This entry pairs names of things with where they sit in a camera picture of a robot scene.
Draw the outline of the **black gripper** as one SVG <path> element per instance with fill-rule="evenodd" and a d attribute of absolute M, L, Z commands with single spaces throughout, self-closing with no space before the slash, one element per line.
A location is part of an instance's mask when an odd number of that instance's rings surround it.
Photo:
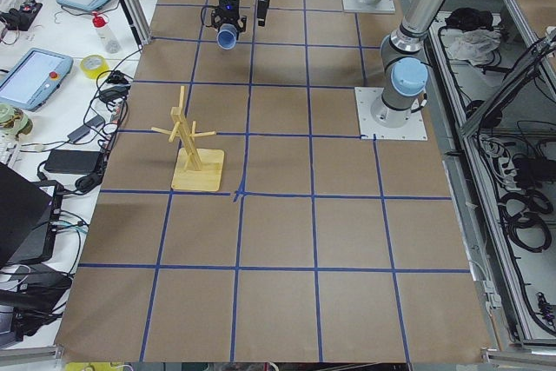
<path fill-rule="evenodd" d="M 270 0 L 257 0 L 256 20 L 259 27 L 266 25 L 269 5 Z M 247 17 L 240 15 L 240 7 L 235 3 L 215 6 L 210 15 L 210 26 L 218 31 L 225 23 L 233 24 L 237 33 L 241 34 L 246 31 Z"/>

